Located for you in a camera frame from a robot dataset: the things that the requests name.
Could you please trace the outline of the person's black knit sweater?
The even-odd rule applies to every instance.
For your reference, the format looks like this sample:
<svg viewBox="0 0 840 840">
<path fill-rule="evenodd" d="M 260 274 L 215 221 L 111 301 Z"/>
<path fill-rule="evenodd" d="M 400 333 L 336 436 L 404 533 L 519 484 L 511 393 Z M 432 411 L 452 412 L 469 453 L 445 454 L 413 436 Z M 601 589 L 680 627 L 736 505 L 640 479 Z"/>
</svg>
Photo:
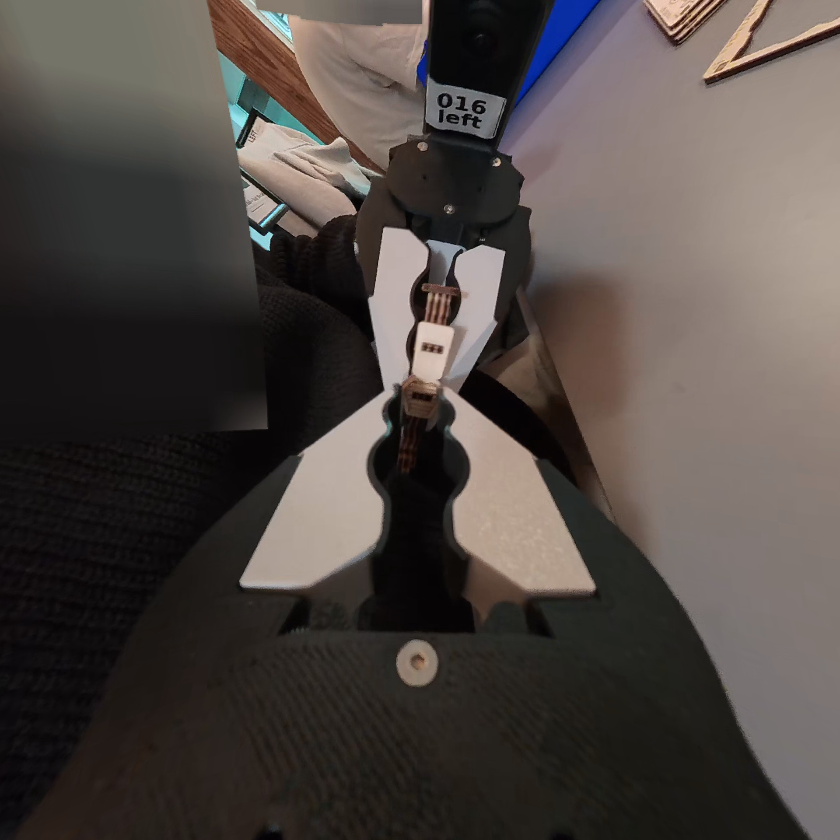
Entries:
<svg viewBox="0 0 840 840">
<path fill-rule="evenodd" d="M 372 344 L 265 283 L 267 430 L 2 447 L 2 838 L 594 838 L 579 654 L 477 631 L 444 432 L 385 503 L 372 594 L 238 579 L 294 458 L 383 393 Z"/>
</svg>

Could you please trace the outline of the standing sign board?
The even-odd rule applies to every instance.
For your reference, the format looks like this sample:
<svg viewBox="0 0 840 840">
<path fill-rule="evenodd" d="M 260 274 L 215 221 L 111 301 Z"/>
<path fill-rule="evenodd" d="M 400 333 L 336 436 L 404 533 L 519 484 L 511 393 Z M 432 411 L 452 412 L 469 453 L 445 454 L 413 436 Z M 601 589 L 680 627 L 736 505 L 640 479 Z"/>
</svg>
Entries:
<svg viewBox="0 0 840 840">
<path fill-rule="evenodd" d="M 245 122 L 236 137 L 237 151 L 245 147 L 253 133 L 252 129 L 258 121 L 272 124 L 272 121 L 267 120 L 262 111 L 251 108 L 247 112 Z M 244 184 L 248 225 L 256 235 L 270 236 L 275 232 L 279 221 L 287 213 L 289 207 L 267 187 L 261 185 L 244 167 L 240 166 L 239 171 Z"/>
</svg>

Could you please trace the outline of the beige jacket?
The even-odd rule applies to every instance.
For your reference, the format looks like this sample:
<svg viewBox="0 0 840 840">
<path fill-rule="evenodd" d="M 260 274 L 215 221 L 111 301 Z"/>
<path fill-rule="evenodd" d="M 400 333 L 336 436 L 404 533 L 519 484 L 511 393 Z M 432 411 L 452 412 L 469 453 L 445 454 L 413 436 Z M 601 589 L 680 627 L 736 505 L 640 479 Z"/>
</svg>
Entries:
<svg viewBox="0 0 840 840">
<path fill-rule="evenodd" d="M 241 169 L 318 229 L 357 214 L 376 177 L 353 159 L 344 138 L 317 143 L 306 133 L 259 118 L 237 156 Z"/>
</svg>

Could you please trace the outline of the punched wooden puzzle sheet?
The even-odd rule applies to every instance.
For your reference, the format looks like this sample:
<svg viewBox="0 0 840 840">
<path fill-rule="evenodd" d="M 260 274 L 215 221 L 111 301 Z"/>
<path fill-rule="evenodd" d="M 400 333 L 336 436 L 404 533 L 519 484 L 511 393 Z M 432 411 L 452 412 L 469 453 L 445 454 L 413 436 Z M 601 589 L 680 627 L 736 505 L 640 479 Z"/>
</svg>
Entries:
<svg viewBox="0 0 840 840">
<path fill-rule="evenodd" d="M 839 34 L 839 17 L 835 17 L 816 24 L 795 37 L 750 51 L 755 33 L 769 12 L 771 4 L 772 1 L 758 1 L 752 6 L 704 73 L 703 81 L 706 85 L 716 84 L 744 71 L 761 67 Z"/>
</svg>

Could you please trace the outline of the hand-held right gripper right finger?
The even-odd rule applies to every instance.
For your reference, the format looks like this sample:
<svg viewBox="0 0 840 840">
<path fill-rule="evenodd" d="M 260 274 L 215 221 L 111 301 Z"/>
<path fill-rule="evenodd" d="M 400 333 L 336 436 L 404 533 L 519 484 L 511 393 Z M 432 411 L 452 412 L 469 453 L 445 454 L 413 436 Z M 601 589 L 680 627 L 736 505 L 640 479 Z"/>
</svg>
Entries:
<svg viewBox="0 0 840 840">
<path fill-rule="evenodd" d="M 441 407 L 454 410 L 446 441 L 466 456 L 451 525 L 468 561 L 464 597 L 479 620 L 500 603 L 593 596 L 593 578 L 538 460 L 455 391 L 442 391 Z"/>
</svg>

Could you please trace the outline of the stack of wooden puzzle sheets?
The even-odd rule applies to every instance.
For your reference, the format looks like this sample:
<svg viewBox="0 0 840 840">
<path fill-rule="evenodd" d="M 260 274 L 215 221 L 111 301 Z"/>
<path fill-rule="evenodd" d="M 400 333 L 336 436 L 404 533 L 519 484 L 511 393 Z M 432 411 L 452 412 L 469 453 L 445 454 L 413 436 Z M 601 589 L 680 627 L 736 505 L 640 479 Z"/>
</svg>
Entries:
<svg viewBox="0 0 840 840">
<path fill-rule="evenodd" d="M 727 1 L 643 1 L 644 8 L 666 36 L 678 46 Z"/>
</svg>

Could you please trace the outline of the blue plastic bin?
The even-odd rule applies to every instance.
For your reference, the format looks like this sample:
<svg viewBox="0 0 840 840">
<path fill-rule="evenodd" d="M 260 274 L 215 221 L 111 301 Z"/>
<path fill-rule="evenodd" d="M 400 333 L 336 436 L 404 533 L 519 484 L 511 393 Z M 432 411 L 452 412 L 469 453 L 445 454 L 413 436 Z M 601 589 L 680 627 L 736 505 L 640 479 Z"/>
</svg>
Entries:
<svg viewBox="0 0 840 840">
<path fill-rule="evenodd" d="M 596 1 L 431 2 L 416 67 L 425 120 L 490 135 L 570 41 Z"/>
</svg>

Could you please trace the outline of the wooden puzzle model assembly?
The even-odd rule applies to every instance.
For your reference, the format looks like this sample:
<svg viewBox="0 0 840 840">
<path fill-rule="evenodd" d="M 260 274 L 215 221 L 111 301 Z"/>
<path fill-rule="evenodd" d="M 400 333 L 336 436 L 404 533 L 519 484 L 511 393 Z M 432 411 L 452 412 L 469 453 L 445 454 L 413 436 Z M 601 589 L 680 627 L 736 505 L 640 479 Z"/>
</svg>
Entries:
<svg viewBox="0 0 840 840">
<path fill-rule="evenodd" d="M 397 467 L 404 476 L 415 468 L 422 439 L 438 419 L 441 384 L 455 342 L 453 306 L 460 301 L 456 287 L 424 282 L 423 317 L 416 324 L 407 378 L 400 387 L 400 444 Z"/>
</svg>

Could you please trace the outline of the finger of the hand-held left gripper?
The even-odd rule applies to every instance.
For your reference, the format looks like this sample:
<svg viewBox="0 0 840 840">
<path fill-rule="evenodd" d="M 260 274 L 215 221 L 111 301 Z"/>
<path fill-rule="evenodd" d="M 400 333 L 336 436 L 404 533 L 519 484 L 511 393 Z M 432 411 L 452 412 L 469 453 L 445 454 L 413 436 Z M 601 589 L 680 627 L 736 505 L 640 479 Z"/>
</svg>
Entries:
<svg viewBox="0 0 840 840">
<path fill-rule="evenodd" d="M 427 275 L 427 245 L 405 228 L 384 227 L 369 311 L 382 384 L 387 394 L 410 371 L 407 341 L 415 325 L 413 289 Z"/>
<path fill-rule="evenodd" d="M 451 264 L 448 279 L 456 282 L 460 297 L 443 384 L 454 392 L 460 391 L 497 328 L 504 260 L 503 250 L 477 246 L 458 253 Z"/>
</svg>

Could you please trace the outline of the person's left forearm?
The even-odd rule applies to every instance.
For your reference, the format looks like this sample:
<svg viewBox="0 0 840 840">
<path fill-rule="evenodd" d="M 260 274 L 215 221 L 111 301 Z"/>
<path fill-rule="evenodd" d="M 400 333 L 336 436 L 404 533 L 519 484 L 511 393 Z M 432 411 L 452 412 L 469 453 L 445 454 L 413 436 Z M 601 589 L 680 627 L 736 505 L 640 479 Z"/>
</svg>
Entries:
<svg viewBox="0 0 840 840">
<path fill-rule="evenodd" d="M 347 317 L 373 342 L 364 277 L 355 253 L 357 214 L 329 220 L 312 236 L 274 234 L 264 258 L 265 283 L 309 294 Z"/>
</svg>

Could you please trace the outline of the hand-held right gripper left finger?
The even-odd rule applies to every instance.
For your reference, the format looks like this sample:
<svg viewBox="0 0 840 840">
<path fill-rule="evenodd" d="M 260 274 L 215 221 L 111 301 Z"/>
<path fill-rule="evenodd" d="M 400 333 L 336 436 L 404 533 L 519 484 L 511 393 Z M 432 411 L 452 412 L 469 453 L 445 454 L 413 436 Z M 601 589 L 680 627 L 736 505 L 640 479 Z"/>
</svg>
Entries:
<svg viewBox="0 0 840 840">
<path fill-rule="evenodd" d="M 385 503 L 370 457 L 389 431 L 384 391 L 290 462 L 291 473 L 239 578 L 247 592 L 339 606 L 351 622 L 372 594 L 370 557 Z"/>
</svg>

